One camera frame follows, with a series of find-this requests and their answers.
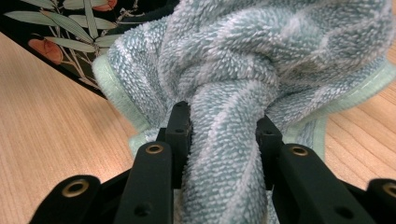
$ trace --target wooden table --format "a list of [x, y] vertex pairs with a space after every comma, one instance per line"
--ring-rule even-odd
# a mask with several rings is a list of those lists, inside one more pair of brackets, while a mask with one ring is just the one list
[[[111, 104], [0, 34], [0, 223], [27, 223], [71, 175], [106, 181], [129, 169], [134, 129]], [[396, 63], [396, 47], [389, 58]], [[328, 122], [326, 162], [365, 188], [396, 179], [396, 82]]]

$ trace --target leaf print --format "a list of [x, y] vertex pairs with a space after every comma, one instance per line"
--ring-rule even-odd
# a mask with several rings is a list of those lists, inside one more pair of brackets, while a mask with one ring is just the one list
[[[91, 0], [91, 6], [99, 7], [107, 3], [107, 0]], [[64, 0], [64, 8], [69, 10], [77, 10], [84, 8], [83, 0]]]
[[29, 40], [28, 45], [56, 64], [60, 64], [64, 58], [59, 46], [48, 41], [47, 39], [31, 39]]
[[84, 10], [85, 15], [87, 16], [88, 31], [92, 38], [96, 38], [99, 34], [96, 27], [95, 17], [93, 16], [91, 0], [84, 0]]
[[108, 52], [108, 48], [106, 49], [99, 49], [99, 55], [104, 55]]
[[95, 44], [100, 48], [109, 48], [114, 43], [114, 41], [116, 41], [116, 39], [119, 38], [120, 36], [121, 35], [101, 36], [95, 40]]
[[54, 9], [55, 5], [50, 0], [21, 0], [22, 2], [32, 4], [37, 7], [43, 7], [46, 9]]
[[[70, 19], [78, 23], [81, 27], [88, 28], [87, 17], [82, 15], [70, 15]], [[117, 25], [111, 21], [95, 17], [96, 26], [99, 30], [114, 29]]]
[[56, 23], [52, 19], [44, 16], [39, 12], [12, 11], [5, 13], [4, 15], [17, 21], [29, 22], [38, 25], [56, 26]]
[[56, 24], [64, 28], [66, 31], [72, 33], [73, 35], [78, 36], [79, 38], [81, 38], [82, 40], [88, 43], [93, 42], [93, 39], [82, 29], [81, 26], [78, 25], [78, 23], [76, 23], [72, 19], [53, 12], [48, 12], [48, 11], [40, 11], [40, 12], [43, 15], [55, 21]]
[[67, 47], [70, 49], [75, 49], [75, 50], [79, 50], [79, 51], [83, 51], [83, 52], [87, 52], [87, 53], [95, 52], [94, 46], [79, 42], [77, 40], [52, 37], [52, 36], [45, 36], [44, 38], [46, 38], [48, 41], [51, 41], [51, 42], [56, 43], [60, 46]]

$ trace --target striped towel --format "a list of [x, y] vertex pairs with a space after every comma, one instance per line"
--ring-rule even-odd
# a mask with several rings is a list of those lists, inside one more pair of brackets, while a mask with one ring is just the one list
[[176, 222], [276, 222], [256, 122], [266, 114], [286, 142], [323, 156], [326, 115], [395, 78], [385, 58], [394, 27], [385, 0], [186, 0], [126, 32], [93, 71], [140, 132], [133, 150], [154, 139], [173, 104], [190, 104]]

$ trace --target screw hole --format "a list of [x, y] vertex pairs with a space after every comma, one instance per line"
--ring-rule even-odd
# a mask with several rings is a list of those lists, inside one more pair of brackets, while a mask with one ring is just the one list
[[151, 213], [152, 206], [150, 203], [141, 203], [134, 209], [134, 214], [138, 217], [146, 217]]
[[149, 154], [157, 154], [163, 151], [163, 146], [152, 145], [146, 148], [146, 152]]
[[294, 155], [297, 155], [297, 156], [307, 156], [308, 155], [308, 151], [302, 147], [292, 147], [290, 150]]
[[71, 183], [66, 185], [66, 187], [64, 187], [64, 189], [62, 190], [62, 195], [66, 198], [76, 197], [85, 192], [85, 190], [88, 189], [89, 185], [90, 183], [88, 183], [88, 181], [85, 179], [72, 181]]
[[383, 187], [384, 191], [392, 196], [393, 198], [396, 198], [396, 184], [394, 183], [387, 183]]
[[343, 206], [335, 207], [334, 208], [335, 212], [346, 219], [352, 219], [353, 218], [353, 213], [348, 209]]

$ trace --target orange flower print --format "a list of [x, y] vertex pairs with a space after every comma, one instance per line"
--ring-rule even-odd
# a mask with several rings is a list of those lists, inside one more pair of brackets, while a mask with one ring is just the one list
[[101, 5], [99, 7], [93, 7], [93, 10], [96, 11], [110, 11], [116, 6], [117, 0], [107, 0], [107, 4]]
[[59, 46], [46, 39], [31, 39], [29, 40], [28, 45], [55, 64], [60, 64], [64, 58]]

